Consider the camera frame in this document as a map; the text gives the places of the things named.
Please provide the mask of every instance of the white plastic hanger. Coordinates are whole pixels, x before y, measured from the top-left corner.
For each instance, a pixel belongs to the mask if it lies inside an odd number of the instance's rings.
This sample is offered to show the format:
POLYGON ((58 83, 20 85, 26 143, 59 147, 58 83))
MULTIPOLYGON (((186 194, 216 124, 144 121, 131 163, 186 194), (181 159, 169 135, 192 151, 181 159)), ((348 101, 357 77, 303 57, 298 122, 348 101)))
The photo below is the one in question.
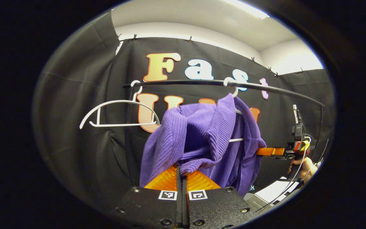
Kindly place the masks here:
MULTIPOLYGON (((134 84, 135 83, 140 83, 139 80, 134 80, 132 81, 131 83, 131 88, 133 88, 134 84)), ((94 124, 92 121, 90 121, 90 124, 91 126, 95 126, 95 127, 116 127, 116 126, 143 126, 143 125, 154 125, 156 123, 158 123, 160 125, 160 122, 159 122, 159 119, 158 119, 158 116, 156 115, 155 111, 148 107, 147 105, 143 104, 143 103, 139 103, 139 102, 136 102, 136 96, 141 93, 142 91, 142 87, 139 88, 139 91, 136 92, 134 95, 133 95, 133 98, 132 100, 113 100, 113 101, 108 101, 108 102, 105 102, 105 103, 102 103, 96 107, 94 107, 92 110, 90 110, 86 116, 84 116, 83 120, 81 121, 80 123, 80 129, 83 128, 84 126, 84 123, 87 121, 88 117, 90 117, 90 115, 92 113, 94 113, 96 110, 97 111, 97 124, 94 124), (138 104, 138 105, 142 105, 146 108, 148 108, 149 110, 152 111, 152 122, 151 123, 133 123, 133 124, 100 124, 100 112, 101 112, 101 107, 103 106, 106 106, 108 104, 112 104, 112 103, 133 103, 133 104, 138 104)))
MULTIPOLYGON (((234 80, 231 77, 227 77, 227 78, 224 79, 223 85, 226 87, 229 81, 234 82, 236 80, 234 80)), ((233 95, 234 98, 237 97, 237 95, 238 95, 238 87, 235 87, 235 92, 232 95, 233 95)), ((239 111, 239 110, 237 110, 237 109, 235 109, 235 112, 237 112, 238 114, 242 115, 242 112, 239 111)), ((243 141, 243 140, 244 140, 243 138, 241 138, 241 139, 230 139, 228 142, 239 142, 239 141, 243 141)))

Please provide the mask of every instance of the ceiling light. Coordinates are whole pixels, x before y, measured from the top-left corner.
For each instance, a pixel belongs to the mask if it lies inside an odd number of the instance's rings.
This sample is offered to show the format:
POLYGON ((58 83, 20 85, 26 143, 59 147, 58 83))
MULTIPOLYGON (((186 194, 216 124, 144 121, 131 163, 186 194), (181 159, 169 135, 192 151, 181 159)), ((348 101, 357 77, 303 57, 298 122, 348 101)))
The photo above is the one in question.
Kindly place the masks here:
POLYGON ((234 5, 234 6, 238 7, 238 8, 240 8, 240 9, 242 9, 242 10, 244 10, 244 11, 250 13, 250 14, 252 14, 253 16, 259 17, 260 19, 264 19, 266 17, 269 17, 268 14, 260 11, 259 9, 256 9, 256 8, 254 8, 254 7, 252 7, 252 6, 248 5, 248 4, 245 4, 243 2, 240 2, 238 0, 222 0, 222 1, 227 2, 227 3, 231 4, 231 5, 234 5))

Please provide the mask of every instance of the black clothing rod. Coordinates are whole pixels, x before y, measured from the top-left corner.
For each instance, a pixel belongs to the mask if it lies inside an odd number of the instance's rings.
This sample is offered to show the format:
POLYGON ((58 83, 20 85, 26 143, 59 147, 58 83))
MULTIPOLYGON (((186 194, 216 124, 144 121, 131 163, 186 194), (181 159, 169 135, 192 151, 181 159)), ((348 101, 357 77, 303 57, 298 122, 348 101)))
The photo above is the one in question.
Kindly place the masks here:
MULTIPOLYGON (((158 86, 158 85, 217 85, 217 86, 224 86, 224 80, 165 80, 165 81, 150 81, 150 82, 141 82, 134 84, 134 87, 147 87, 147 86, 158 86)), ((229 81, 227 86, 230 87, 246 87, 249 89, 257 89, 257 90, 264 90, 267 92, 272 92, 276 94, 284 94, 289 96, 298 97, 300 99, 308 100, 311 103, 319 105, 321 107, 325 107, 323 103, 320 103, 317 100, 314 100, 308 96, 303 94, 299 94, 290 90, 285 90, 282 88, 271 87, 271 86, 264 86, 260 84, 251 84, 251 83, 238 83, 229 81)), ((123 88, 131 87, 130 84, 124 84, 123 88)))

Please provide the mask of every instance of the human hand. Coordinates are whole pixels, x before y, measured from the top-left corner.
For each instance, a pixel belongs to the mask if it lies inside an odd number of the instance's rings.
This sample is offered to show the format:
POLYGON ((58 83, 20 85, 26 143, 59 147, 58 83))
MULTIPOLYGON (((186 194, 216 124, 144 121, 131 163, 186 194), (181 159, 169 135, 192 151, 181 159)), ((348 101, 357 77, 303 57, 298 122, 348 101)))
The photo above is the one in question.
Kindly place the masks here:
MULTIPOLYGON (((299 160, 292 159, 288 173, 290 173, 292 171, 293 165, 300 165, 301 163, 302 163, 302 159, 299 159, 299 160)), ((311 159, 308 157, 305 157, 303 160, 303 163, 302 163, 302 168, 301 168, 299 178, 303 178, 303 180, 306 183, 311 179, 311 177, 316 173, 316 171, 317 171, 317 167, 313 165, 313 162, 311 161, 311 159)))

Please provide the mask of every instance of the purple sweater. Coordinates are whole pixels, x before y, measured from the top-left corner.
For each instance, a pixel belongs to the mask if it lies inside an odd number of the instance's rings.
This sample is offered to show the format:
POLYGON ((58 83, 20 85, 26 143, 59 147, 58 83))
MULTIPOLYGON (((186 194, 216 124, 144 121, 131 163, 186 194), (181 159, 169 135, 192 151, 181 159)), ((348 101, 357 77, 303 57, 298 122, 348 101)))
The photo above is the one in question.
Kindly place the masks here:
POLYGON ((221 187, 234 186, 244 197, 260 168, 256 151, 265 147, 248 106, 231 93, 216 105, 172 108, 146 141, 139 185, 178 163, 181 175, 199 170, 221 187), (228 142, 236 138, 244 141, 228 142))

